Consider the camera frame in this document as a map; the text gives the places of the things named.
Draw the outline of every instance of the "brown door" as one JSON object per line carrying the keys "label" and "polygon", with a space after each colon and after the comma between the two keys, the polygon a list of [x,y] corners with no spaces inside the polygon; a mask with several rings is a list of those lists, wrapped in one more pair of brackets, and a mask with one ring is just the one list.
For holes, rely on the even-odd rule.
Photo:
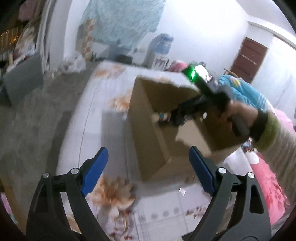
{"label": "brown door", "polygon": [[245,38],[230,71],[237,74],[244,81],[251,83],[263,62],[266,52],[267,47]]}

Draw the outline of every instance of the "blue curtain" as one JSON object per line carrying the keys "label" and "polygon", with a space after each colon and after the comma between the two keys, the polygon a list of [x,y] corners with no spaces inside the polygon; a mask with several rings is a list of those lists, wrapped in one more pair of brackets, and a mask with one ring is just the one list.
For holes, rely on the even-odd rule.
{"label": "blue curtain", "polygon": [[95,19],[94,41],[131,49],[155,32],[165,0],[90,0],[81,23]]}

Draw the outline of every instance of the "pink pillow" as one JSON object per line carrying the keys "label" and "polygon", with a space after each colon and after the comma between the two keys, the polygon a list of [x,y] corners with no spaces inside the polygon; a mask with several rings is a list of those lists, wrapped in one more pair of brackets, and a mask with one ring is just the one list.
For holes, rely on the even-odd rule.
{"label": "pink pillow", "polygon": [[262,189],[269,212],[270,223],[273,225],[283,216],[286,211],[285,206],[289,205],[289,201],[278,184],[276,175],[270,170],[261,153],[257,153],[257,155],[259,163],[251,164],[251,167]]}
{"label": "pink pillow", "polygon": [[281,123],[289,130],[289,131],[292,131],[294,132],[294,127],[293,127],[293,122],[287,117],[287,115],[280,111],[280,110],[277,110],[277,109],[274,109],[278,119],[281,121]]}
{"label": "pink pillow", "polygon": [[168,68],[169,72],[182,72],[184,69],[188,67],[187,64],[181,61],[173,61]]}

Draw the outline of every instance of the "plastic bag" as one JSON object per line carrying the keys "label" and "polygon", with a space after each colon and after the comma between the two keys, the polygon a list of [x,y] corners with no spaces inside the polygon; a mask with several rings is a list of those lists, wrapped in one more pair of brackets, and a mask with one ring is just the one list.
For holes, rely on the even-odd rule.
{"label": "plastic bag", "polygon": [[63,60],[60,69],[63,74],[80,73],[86,69],[86,62],[79,52],[74,52]]}
{"label": "plastic bag", "polygon": [[30,21],[24,28],[13,51],[14,59],[25,58],[26,56],[33,56],[35,54],[36,35],[39,25],[39,21]]}

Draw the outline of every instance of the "floral pattern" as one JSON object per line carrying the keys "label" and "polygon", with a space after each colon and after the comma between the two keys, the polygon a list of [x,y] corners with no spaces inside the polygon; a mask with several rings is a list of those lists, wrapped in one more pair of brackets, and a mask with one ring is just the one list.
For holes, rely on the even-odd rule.
{"label": "floral pattern", "polygon": [[120,216],[120,211],[126,211],[136,199],[131,195],[132,187],[133,185],[123,178],[111,180],[101,176],[88,196],[95,206],[109,207],[109,216],[116,220]]}
{"label": "floral pattern", "polygon": [[113,64],[111,68],[98,68],[95,70],[94,76],[104,79],[117,79],[125,71],[125,69],[126,68],[124,66]]}
{"label": "floral pattern", "polygon": [[207,210],[207,207],[208,207],[209,204],[207,205],[201,205],[201,206],[198,206],[194,209],[188,209],[185,213],[185,216],[193,216],[193,218],[195,219],[196,217],[202,217],[206,210]]}
{"label": "floral pattern", "polygon": [[90,61],[91,58],[91,46],[93,43],[93,32],[94,32],[94,25],[96,23],[95,19],[88,19],[85,23],[84,28],[84,40],[82,44],[82,56],[85,58],[86,61]]}
{"label": "floral pattern", "polygon": [[132,90],[128,90],[127,93],[124,96],[120,96],[118,98],[114,98],[111,101],[111,108],[115,109],[119,112],[126,112],[128,111],[129,104],[131,101],[131,93]]}

